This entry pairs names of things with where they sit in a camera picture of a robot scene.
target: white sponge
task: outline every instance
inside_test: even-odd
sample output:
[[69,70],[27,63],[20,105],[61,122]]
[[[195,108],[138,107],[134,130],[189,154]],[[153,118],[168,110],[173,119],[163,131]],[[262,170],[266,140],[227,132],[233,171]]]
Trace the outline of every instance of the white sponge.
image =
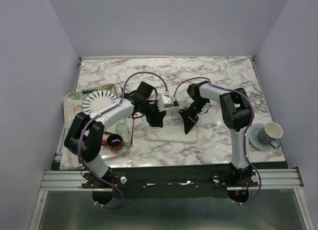
[[197,133],[192,129],[187,135],[183,128],[179,127],[148,127],[147,140],[160,142],[195,143]]

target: white wall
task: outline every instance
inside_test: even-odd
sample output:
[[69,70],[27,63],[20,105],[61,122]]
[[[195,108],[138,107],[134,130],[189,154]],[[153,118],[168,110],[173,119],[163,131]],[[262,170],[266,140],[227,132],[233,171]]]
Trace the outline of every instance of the white wall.
[[48,0],[0,0],[0,229],[28,229],[79,59]]
[[256,56],[256,68],[318,229],[318,0],[288,0]]
[[49,0],[82,57],[255,55],[287,0]]

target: screw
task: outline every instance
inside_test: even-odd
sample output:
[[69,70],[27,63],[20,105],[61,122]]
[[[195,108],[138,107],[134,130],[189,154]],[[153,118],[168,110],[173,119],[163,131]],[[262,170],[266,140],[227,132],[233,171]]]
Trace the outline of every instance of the screw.
[[218,176],[214,176],[213,177],[213,182],[216,183],[216,184],[219,183],[220,182],[220,178]]
[[82,184],[87,184],[87,182],[88,182],[87,179],[85,179],[85,178],[82,178],[82,179],[81,179],[81,183],[82,183]]
[[126,183],[127,183],[127,178],[126,178],[125,176],[121,177],[121,178],[120,178],[120,182],[121,182],[122,184],[126,184]]
[[252,181],[256,183],[258,181],[258,177],[256,175],[253,175],[252,176]]

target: striped plate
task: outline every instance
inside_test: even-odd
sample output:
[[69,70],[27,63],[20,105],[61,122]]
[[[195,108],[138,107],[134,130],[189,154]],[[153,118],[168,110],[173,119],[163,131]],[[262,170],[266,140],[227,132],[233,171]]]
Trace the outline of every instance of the striped plate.
[[107,89],[98,89],[86,96],[81,107],[85,114],[98,112],[117,101],[117,95]]

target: marble table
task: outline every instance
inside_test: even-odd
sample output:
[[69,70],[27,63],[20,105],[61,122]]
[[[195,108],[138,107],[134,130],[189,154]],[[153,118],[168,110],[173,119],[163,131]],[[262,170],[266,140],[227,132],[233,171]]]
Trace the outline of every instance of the marble table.
[[[255,109],[254,123],[271,121],[249,57],[83,60],[77,90],[105,83],[123,86],[127,77],[139,71],[155,72],[162,76],[168,85],[170,95],[173,95],[175,88],[181,81],[191,77],[208,77],[212,83],[228,88],[243,87]],[[157,77],[147,74],[133,77],[129,81],[126,91],[136,89],[142,80],[157,88],[159,93],[163,92],[163,83]],[[193,80],[192,83],[201,81],[202,79]],[[192,101],[186,94],[189,84],[191,83],[183,84],[177,93],[178,100],[184,105],[189,105]],[[178,114],[179,110],[179,107],[167,110],[167,115],[163,121],[164,126],[183,128],[182,118]],[[228,128],[222,121],[220,106],[211,102],[211,108],[199,118],[195,126],[198,141],[194,144],[147,141],[146,130],[149,125],[145,118],[136,119],[133,146],[130,152],[108,159],[108,165],[111,167],[137,167],[230,162],[232,155],[231,137]],[[127,118],[127,126],[131,132],[132,119]],[[249,149],[252,162],[285,160],[281,148],[265,152],[250,144]]]

